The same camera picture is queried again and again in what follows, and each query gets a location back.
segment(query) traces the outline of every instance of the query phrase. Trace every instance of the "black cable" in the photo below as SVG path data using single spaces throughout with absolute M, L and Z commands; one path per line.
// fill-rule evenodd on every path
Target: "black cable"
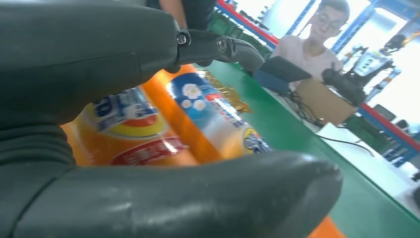
M 302 122 L 303 122 L 303 120 L 305 120 L 305 121 L 307 121 L 309 123 L 314 124 L 315 126 L 318 126 L 318 127 L 322 127 L 323 126 L 323 124 L 320 123 L 319 118 L 316 117 L 316 115 L 313 112 L 313 110 L 308 105 L 304 104 L 302 101 L 299 101 L 299 100 L 302 99 L 300 96 L 298 96 L 298 95 L 296 95 L 295 93 L 292 92 L 292 93 L 288 94 L 287 96 L 285 96 L 285 97 L 282 96 L 282 97 L 285 98 L 286 103 L 299 116 L 299 118 L 301 119 Z M 290 100 L 292 103 L 294 103 L 294 105 L 297 106 L 298 109 L 297 110 L 294 110 L 293 105 L 291 105 L 288 100 Z M 309 112 L 310 112 L 310 114 L 312 114 L 312 117 L 313 118 L 309 118 L 309 117 L 307 117 L 305 115 L 305 111 L 306 110 L 303 107 L 309 109 Z M 345 126 L 337 126 L 337 128 L 347 129 Z M 356 144 L 356 143 L 352 143 L 352 142 L 348 142 L 348 141 L 343 141 L 343 140 L 331 139 L 331 138 L 327 138 L 327 137 L 320 136 L 320 135 L 317 135 L 317 136 L 319 138 L 322 138 L 322 139 L 325 139 L 325 140 L 330 140 L 330 141 L 334 141 L 334 142 L 339 142 L 339 143 L 344 143 L 344 144 L 349 144 L 349 145 L 357 146 L 357 147 L 362 148 L 362 149 L 366 150 L 367 152 L 369 152 L 369 154 L 372 157 L 375 157 L 375 155 L 369 149 L 367 149 L 366 147 L 364 147 L 362 145 L 359 145 L 359 144 Z
M 322 139 L 325 139 L 325 140 L 330 140 L 330 141 L 335 141 L 335 142 L 339 142 L 339 143 L 344 143 L 344 144 L 349 144 L 349 145 L 354 145 L 354 146 L 357 146 L 357 147 L 360 147 L 360 148 L 362 148 L 362 149 L 364 149 L 364 150 L 366 150 L 366 151 L 368 151 L 369 152 L 369 154 L 372 156 L 372 157 L 375 157 L 375 155 L 369 150 L 369 149 L 367 149 L 366 147 L 364 147 L 364 146 L 362 146 L 362 145 L 359 145 L 359 144 L 356 144 L 356 143 L 352 143 L 352 142 L 347 142 L 347 141 L 343 141 L 343 140 L 335 140 L 335 139 L 331 139 L 331 138 L 327 138 L 327 137 L 324 137 L 324 136 L 320 136 L 320 135 L 317 135 L 319 138 L 322 138 Z

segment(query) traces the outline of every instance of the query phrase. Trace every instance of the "red beam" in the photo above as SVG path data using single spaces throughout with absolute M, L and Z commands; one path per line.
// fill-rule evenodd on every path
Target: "red beam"
M 245 25 L 249 26 L 250 28 L 252 28 L 256 32 L 258 32 L 260 35 L 262 35 L 263 37 L 265 37 L 267 40 L 269 40 L 273 44 L 278 45 L 278 39 L 275 36 L 269 35 L 265 31 L 263 31 L 261 28 L 259 28 L 258 26 L 256 26 L 254 23 L 252 23 L 248 19 L 246 19 L 244 16 L 242 16 L 241 14 L 235 12 L 235 10 L 232 8 L 231 5 L 225 3 L 223 0 L 218 0 L 218 3 L 224 9 L 226 9 L 230 14 L 232 14 L 235 17 L 241 19 Z
M 367 113 L 369 113 L 372 117 L 374 117 L 378 122 L 380 122 L 384 127 L 388 130 L 396 134 L 402 140 L 407 142 L 413 148 L 420 152 L 420 144 L 418 144 L 413 138 L 405 134 L 402 130 L 396 127 L 394 124 L 390 123 L 387 119 L 385 119 L 381 114 L 375 111 L 373 108 L 369 107 L 367 104 L 362 104 L 360 106 L 363 108 Z

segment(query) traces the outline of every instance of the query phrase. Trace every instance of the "black hair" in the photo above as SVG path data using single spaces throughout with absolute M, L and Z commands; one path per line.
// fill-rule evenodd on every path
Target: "black hair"
M 346 22 L 350 18 L 350 6 L 346 0 L 322 0 L 318 10 L 324 9 L 326 6 L 330 6 L 335 10 L 338 10 L 346 15 Z

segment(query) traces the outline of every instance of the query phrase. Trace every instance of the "eyeglasses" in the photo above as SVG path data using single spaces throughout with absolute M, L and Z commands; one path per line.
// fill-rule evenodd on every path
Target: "eyeglasses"
M 324 13 L 315 13 L 316 19 L 318 20 L 318 22 L 320 24 L 322 24 L 323 26 L 328 24 L 328 30 L 329 31 L 339 31 L 340 28 L 342 27 L 342 23 L 339 21 L 330 21 L 328 15 L 324 14 Z

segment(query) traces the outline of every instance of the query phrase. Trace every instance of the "green table surface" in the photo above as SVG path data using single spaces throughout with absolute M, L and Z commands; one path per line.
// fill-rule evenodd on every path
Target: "green table surface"
M 206 69 L 250 105 L 254 112 L 243 116 L 273 148 L 309 153 L 340 167 L 343 190 L 330 215 L 347 237 L 420 238 L 416 217 L 313 134 L 237 64 L 215 61 Z

